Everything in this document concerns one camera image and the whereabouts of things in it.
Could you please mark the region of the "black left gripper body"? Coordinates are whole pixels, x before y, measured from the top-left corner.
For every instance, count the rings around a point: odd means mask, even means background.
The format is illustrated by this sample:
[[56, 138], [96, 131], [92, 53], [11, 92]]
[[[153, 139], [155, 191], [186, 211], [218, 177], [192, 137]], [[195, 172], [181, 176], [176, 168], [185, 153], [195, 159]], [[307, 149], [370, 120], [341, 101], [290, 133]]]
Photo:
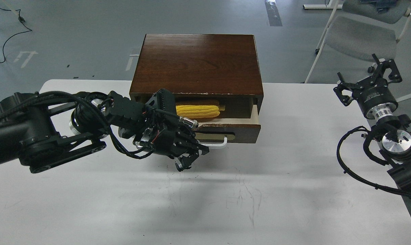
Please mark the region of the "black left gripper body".
[[198, 141], [194, 121], [177, 115], [174, 95], [161, 89], [146, 103], [114, 91], [79, 92], [81, 99], [71, 115], [71, 126], [94, 138], [112, 139], [115, 148], [129, 157], [143, 159], [152, 153], [176, 158], [188, 153], [189, 142]]

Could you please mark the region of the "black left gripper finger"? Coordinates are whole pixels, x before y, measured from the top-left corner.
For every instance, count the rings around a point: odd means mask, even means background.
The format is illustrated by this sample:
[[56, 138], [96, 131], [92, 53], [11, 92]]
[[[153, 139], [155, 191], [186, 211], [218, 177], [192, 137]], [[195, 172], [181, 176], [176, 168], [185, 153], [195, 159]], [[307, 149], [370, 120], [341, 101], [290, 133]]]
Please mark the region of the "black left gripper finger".
[[199, 141], [189, 142], [189, 157], [198, 157], [209, 153], [209, 147], [201, 144]]
[[199, 157], [199, 152], [189, 152], [184, 153], [181, 156], [175, 158], [175, 166], [179, 172], [182, 172], [186, 169], [190, 169], [192, 163]]

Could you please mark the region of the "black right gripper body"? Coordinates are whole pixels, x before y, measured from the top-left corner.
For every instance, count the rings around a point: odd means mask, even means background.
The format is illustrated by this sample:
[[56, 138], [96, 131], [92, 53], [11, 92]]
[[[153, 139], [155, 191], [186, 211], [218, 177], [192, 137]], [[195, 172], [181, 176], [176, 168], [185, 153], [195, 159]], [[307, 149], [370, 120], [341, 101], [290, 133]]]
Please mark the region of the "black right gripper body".
[[364, 79], [357, 82], [357, 87], [363, 87], [357, 91], [357, 102], [362, 111], [364, 118], [375, 119], [373, 107], [380, 104], [389, 104], [389, 108], [394, 112], [398, 103], [388, 87], [389, 83], [386, 79], [376, 79], [375, 82], [371, 79]]

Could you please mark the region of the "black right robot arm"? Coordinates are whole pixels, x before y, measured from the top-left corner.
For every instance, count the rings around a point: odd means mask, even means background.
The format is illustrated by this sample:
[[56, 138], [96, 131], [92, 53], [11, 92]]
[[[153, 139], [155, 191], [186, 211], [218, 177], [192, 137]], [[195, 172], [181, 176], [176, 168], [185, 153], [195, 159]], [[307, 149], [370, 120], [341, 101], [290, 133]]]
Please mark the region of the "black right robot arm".
[[[389, 90], [389, 84], [400, 83], [402, 77], [393, 59], [380, 61], [375, 54], [372, 57], [376, 65], [368, 68], [370, 76], [359, 82], [345, 82], [341, 73], [337, 74], [339, 82], [333, 90], [340, 102], [349, 106], [356, 101], [364, 118], [375, 120], [370, 130], [359, 126], [341, 137], [336, 149], [337, 160], [344, 173], [359, 182], [411, 199], [411, 131], [407, 130], [411, 119], [406, 114], [393, 114], [398, 102]], [[382, 166], [391, 166], [388, 174], [396, 183], [396, 188], [370, 182], [346, 166], [340, 149], [345, 139], [355, 132], [363, 132], [363, 151], [370, 160]]]

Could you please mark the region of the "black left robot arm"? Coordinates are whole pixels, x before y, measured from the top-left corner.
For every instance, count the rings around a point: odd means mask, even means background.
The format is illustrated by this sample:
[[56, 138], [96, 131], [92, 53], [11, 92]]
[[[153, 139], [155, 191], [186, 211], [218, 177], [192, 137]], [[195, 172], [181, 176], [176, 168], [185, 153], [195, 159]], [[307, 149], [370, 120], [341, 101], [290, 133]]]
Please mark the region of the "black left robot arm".
[[196, 139], [197, 122], [178, 116], [174, 95], [160, 89], [146, 103], [114, 91], [14, 93], [0, 102], [0, 164], [18, 159], [40, 173], [106, 148], [134, 159], [152, 154], [190, 169], [209, 147]]

